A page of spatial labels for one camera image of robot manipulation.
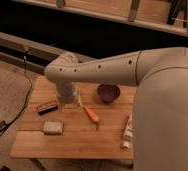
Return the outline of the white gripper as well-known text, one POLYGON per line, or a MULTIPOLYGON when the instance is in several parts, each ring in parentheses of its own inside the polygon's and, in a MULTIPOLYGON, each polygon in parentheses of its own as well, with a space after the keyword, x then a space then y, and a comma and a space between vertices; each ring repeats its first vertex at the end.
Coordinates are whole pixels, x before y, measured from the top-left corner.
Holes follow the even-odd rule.
POLYGON ((74 83, 57 84, 56 88, 57 98, 61 104, 70 104, 77 100, 78 91, 74 83))

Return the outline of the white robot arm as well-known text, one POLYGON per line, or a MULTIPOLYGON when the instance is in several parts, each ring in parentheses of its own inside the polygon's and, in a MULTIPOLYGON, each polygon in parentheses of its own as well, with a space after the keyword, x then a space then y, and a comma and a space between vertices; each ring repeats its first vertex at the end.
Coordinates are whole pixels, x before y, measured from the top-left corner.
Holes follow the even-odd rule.
POLYGON ((69 52, 44 75, 66 104, 76 82, 137 88, 132 111, 135 171, 188 171, 188 48, 142 50, 80 63, 69 52))

